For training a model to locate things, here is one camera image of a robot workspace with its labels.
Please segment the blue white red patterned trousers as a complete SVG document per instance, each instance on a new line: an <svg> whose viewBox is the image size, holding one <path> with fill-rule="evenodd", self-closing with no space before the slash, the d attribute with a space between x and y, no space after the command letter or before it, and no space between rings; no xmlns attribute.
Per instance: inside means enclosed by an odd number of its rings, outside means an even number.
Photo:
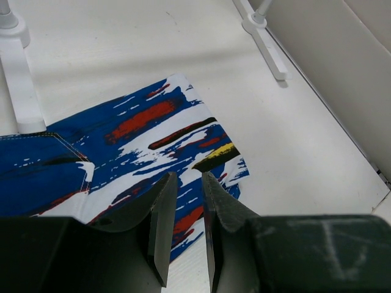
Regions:
<svg viewBox="0 0 391 293"><path fill-rule="evenodd" d="M176 259L203 234L202 173L233 197L246 162L191 83L173 74L49 125L1 137L1 215L71 216L92 223L178 177Z"/></svg>

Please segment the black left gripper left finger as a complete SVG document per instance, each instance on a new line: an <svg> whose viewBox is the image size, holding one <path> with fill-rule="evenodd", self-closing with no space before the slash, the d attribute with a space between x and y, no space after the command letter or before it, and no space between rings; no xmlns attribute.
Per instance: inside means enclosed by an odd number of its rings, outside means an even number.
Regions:
<svg viewBox="0 0 391 293"><path fill-rule="evenodd" d="M166 173L145 194L92 221L103 237L93 286L167 285L177 190L176 173Z"/></svg>

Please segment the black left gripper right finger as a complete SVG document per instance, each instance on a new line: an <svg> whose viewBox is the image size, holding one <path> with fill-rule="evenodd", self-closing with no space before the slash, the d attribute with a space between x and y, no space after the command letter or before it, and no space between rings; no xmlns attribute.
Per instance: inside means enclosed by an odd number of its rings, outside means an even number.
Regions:
<svg viewBox="0 0 391 293"><path fill-rule="evenodd" d="M211 292L260 292L249 221L258 215L202 174L203 216Z"/></svg>

